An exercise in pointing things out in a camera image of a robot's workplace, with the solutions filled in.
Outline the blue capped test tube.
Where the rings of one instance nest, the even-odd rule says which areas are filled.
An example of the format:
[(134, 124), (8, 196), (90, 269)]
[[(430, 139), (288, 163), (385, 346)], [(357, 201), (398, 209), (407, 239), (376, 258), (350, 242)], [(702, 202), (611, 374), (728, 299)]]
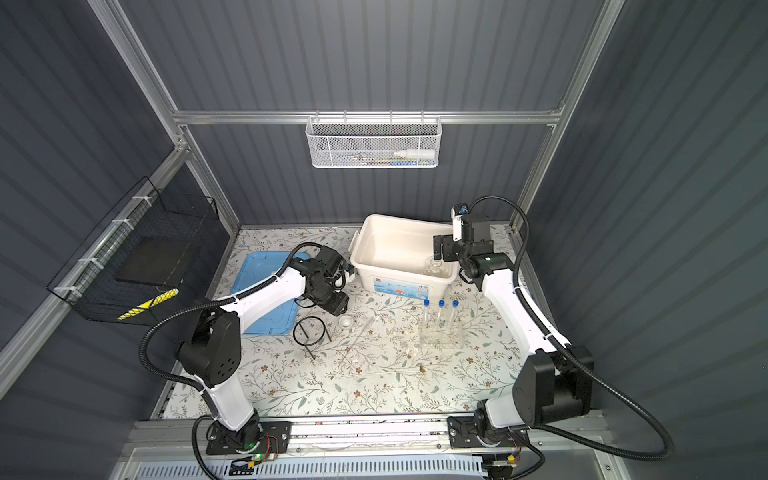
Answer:
[(435, 322), (433, 327), (433, 334), (436, 342), (439, 342), (442, 337), (442, 328), (443, 328), (443, 322), (442, 322), (442, 315), (444, 312), (445, 307), (445, 300), (441, 299), (438, 302), (438, 307), (435, 314)]
[(447, 326), (450, 341), (454, 345), (458, 345), (460, 343), (460, 334), (458, 333), (459, 305), (460, 305), (460, 302), (458, 300), (452, 301), (451, 316), (450, 316), (449, 324)]
[(429, 299), (423, 300), (423, 319), (420, 324), (420, 343), (427, 345), (431, 321), (431, 303)]

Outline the thin wire test tube brush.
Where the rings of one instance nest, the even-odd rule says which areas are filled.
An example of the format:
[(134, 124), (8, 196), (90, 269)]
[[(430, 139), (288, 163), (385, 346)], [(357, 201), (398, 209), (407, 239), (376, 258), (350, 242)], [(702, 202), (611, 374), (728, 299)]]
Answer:
[(355, 337), (355, 339), (352, 341), (349, 350), (346, 352), (345, 359), (350, 363), (354, 364), (357, 362), (358, 354), (356, 353), (358, 349), (358, 345), (362, 342), (362, 340), (369, 335), (369, 330), (371, 329), (373, 323), (375, 322), (375, 316), (372, 315), (366, 322), (365, 326), (361, 329), (361, 331), (358, 333), (358, 335)]

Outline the white plastic storage bin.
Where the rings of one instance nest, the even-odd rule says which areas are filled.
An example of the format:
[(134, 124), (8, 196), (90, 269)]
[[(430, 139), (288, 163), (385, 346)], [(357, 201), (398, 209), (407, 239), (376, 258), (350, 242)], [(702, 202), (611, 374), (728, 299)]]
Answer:
[(350, 262), (369, 292), (436, 303), (459, 265), (444, 262), (446, 276), (434, 278), (423, 274), (424, 264), (433, 258), (433, 236), (451, 233), (447, 224), (372, 214), (352, 237)]

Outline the clear glass flask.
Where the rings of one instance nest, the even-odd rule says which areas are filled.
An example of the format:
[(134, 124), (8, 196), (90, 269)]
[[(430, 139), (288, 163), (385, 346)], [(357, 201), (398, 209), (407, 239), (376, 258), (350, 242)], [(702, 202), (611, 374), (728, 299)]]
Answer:
[(423, 274), (434, 278), (444, 278), (446, 276), (446, 265), (442, 260), (428, 258), (424, 264)]

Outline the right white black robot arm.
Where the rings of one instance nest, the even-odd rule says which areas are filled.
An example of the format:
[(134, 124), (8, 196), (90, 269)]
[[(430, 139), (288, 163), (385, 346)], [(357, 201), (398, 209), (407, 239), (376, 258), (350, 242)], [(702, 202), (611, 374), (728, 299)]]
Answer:
[[(478, 402), (470, 430), (480, 441), (496, 443), (504, 430), (517, 437), (521, 429), (530, 428), (630, 460), (661, 461), (673, 455), (674, 441), (665, 427), (597, 375), (589, 350), (572, 345), (536, 305), (520, 281), (523, 255), (511, 259), (496, 251), (488, 221), (458, 213), (452, 219), (451, 234), (435, 236), (433, 244), (435, 258), (458, 263), (462, 278), (491, 302), (524, 355), (511, 393)], [(595, 386), (643, 420), (658, 435), (661, 447), (654, 451), (619, 448), (557, 427), (559, 421), (590, 412)]]

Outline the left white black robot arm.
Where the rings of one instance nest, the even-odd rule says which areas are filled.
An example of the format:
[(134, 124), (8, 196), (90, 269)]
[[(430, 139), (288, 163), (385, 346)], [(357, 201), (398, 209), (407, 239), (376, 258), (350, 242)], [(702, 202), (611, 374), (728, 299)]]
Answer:
[[(267, 313), (297, 298), (309, 299), (334, 316), (345, 313), (347, 279), (347, 261), (338, 251), (302, 242), (266, 279), (221, 299), (182, 309), (151, 327), (140, 341), (139, 360), (150, 373), (199, 392), (222, 436), (240, 452), (253, 451), (263, 434), (258, 413), (237, 376), (243, 334)], [(175, 353), (184, 376), (160, 369), (148, 356), (153, 336), (182, 318), (194, 321)]]

